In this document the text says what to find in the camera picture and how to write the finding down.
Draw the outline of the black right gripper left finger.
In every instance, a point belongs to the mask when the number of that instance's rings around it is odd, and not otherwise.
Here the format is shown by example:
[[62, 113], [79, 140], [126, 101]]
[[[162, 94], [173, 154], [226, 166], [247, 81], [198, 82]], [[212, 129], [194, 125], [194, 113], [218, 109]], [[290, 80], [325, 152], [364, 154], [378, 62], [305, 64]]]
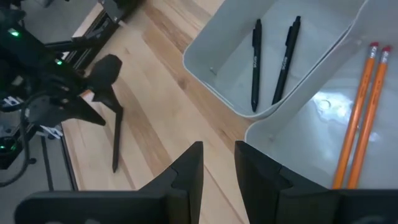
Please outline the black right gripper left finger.
[[193, 143], [139, 190], [37, 192], [14, 212], [15, 224], [198, 224], [203, 143]]

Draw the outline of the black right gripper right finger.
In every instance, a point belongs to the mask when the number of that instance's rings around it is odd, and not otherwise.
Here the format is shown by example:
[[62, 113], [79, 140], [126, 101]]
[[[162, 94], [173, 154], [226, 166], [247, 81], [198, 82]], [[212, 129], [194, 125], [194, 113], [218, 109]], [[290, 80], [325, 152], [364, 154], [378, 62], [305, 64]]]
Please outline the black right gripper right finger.
[[250, 224], [398, 224], [398, 190], [330, 190], [244, 141], [234, 160]]

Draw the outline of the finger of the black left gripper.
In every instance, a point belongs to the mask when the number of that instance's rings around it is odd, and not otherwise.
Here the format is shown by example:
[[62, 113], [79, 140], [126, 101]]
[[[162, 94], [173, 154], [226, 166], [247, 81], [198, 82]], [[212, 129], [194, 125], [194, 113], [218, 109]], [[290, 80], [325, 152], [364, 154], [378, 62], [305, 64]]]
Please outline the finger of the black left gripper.
[[80, 119], [104, 126], [106, 121], [83, 98], [74, 98], [63, 105], [63, 110], [70, 118]]
[[108, 54], [97, 61], [88, 75], [90, 90], [96, 92], [110, 89], [118, 79], [122, 64], [120, 58], [113, 54]]

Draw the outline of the grey plastic bin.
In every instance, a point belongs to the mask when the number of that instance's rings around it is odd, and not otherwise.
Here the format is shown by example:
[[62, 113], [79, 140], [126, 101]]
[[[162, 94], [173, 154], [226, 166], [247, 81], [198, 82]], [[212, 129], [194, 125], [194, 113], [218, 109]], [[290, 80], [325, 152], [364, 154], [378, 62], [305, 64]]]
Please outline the grey plastic bin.
[[398, 189], [398, 0], [365, 0], [348, 30], [246, 142], [330, 188], [371, 42], [391, 46], [358, 186]]
[[[185, 68], [236, 114], [263, 119], [272, 104], [294, 20], [300, 19], [284, 95], [344, 36], [364, 0], [224, 0], [183, 55]], [[262, 24], [261, 76], [257, 109], [251, 106], [252, 33]]]

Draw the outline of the black pen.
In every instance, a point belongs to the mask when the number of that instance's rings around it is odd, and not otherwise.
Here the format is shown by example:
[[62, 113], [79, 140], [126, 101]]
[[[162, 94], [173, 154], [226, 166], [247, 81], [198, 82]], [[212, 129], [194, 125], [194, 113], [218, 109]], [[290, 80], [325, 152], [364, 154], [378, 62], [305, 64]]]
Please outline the black pen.
[[254, 49], [252, 63], [252, 92], [251, 106], [252, 111], [256, 112], [259, 103], [259, 84], [261, 74], [261, 44], [262, 44], [262, 23], [258, 19], [252, 32], [252, 47]]
[[297, 16], [293, 24], [289, 27], [287, 34], [287, 39], [285, 41], [286, 51], [282, 59], [282, 65], [280, 69], [279, 79], [275, 88], [274, 97], [272, 104], [278, 103], [282, 99], [282, 95], [285, 88], [285, 83], [287, 81], [287, 75], [289, 73], [290, 63], [292, 61], [292, 56], [294, 54], [295, 45], [297, 42], [297, 37], [299, 34], [301, 25], [301, 17]]

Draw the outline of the orange pencil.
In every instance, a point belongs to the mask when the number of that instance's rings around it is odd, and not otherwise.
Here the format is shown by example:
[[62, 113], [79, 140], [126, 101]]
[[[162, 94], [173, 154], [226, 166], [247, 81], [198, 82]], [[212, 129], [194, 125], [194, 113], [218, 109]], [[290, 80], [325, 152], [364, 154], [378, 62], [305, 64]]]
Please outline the orange pencil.
[[349, 156], [354, 144], [356, 128], [358, 127], [364, 101], [366, 99], [366, 93], [368, 91], [369, 82], [373, 72], [378, 47], [379, 42], [371, 42], [368, 48], [368, 55], [364, 63], [364, 69], [359, 82], [359, 87], [357, 89], [354, 106], [351, 110], [351, 116], [340, 152], [340, 158], [333, 179], [332, 189], [340, 189], [343, 186]]
[[347, 189], [355, 189], [359, 182], [359, 178], [364, 164], [364, 158], [366, 155], [366, 149], [369, 142], [369, 137], [371, 135], [380, 95], [382, 92], [384, 77], [388, 68], [388, 60], [391, 49], [392, 47], [390, 45], [387, 45], [382, 49], [381, 52], [381, 59], [373, 81], [368, 107], [364, 116], [363, 126], [361, 128], [361, 133], [357, 142], [351, 166], [351, 172], [346, 186]]

